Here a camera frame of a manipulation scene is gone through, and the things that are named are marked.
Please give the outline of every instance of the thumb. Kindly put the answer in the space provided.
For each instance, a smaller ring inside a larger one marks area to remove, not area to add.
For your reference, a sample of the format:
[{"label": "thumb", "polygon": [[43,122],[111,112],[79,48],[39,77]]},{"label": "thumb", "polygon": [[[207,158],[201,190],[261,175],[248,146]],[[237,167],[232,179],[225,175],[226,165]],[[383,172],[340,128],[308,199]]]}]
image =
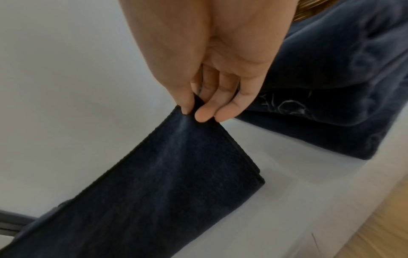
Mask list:
[{"label": "thumb", "polygon": [[166,89],[173,97],[174,101],[181,107],[184,115],[189,114],[194,108],[194,93],[190,83],[181,87],[169,87]]}]

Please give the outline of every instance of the pinky finger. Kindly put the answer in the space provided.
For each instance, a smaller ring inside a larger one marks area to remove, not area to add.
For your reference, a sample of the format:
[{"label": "pinky finger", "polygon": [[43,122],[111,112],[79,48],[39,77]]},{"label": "pinky finger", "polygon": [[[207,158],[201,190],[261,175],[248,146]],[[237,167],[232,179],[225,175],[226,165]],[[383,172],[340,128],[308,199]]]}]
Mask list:
[{"label": "pinky finger", "polygon": [[254,78],[241,78],[241,88],[230,103],[220,108],[215,114],[215,120],[219,123],[234,118],[241,114],[256,98],[264,83],[265,76]]}]

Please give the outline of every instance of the velvet fabric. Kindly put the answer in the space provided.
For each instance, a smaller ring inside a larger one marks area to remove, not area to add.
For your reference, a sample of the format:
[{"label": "velvet fabric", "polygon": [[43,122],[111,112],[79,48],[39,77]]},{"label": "velvet fabric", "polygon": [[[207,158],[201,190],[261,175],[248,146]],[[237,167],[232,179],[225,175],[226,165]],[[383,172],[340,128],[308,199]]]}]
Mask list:
[{"label": "velvet fabric", "polygon": [[369,159],[408,100],[408,1],[340,0],[294,23],[239,118]]},{"label": "velvet fabric", "polygon": [[176,107],[118,164],[37,220],[0,257],[168,258],[263,184],[219,123],[200,124],[194,112],[184,116]]}]

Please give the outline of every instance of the folded towel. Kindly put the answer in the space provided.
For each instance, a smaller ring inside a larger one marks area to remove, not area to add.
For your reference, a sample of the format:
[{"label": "folded towel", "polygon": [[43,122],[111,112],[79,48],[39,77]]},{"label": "folded towel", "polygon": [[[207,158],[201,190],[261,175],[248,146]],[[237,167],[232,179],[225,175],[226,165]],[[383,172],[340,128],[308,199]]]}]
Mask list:
[{"label": "folded towel", "polygon": [[407,74],[408,1],[341,0],[291,26],[240,119],[369,159],[408,100]]},{"label": "folded towel", "polygon": [[259,169],[223,127],[174,111],[1,258],[168,258],[243,204]]}]

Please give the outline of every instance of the skin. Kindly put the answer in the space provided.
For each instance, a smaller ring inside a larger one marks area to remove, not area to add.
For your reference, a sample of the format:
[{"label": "skin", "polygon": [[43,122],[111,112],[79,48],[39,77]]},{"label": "skin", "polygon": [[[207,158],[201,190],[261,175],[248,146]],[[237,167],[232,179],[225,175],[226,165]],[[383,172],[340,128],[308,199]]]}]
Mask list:
[{"label": "skin", "polygon": [[298,0],[119,0],[153,76],[184,114],[223,122],[259,93]]}]

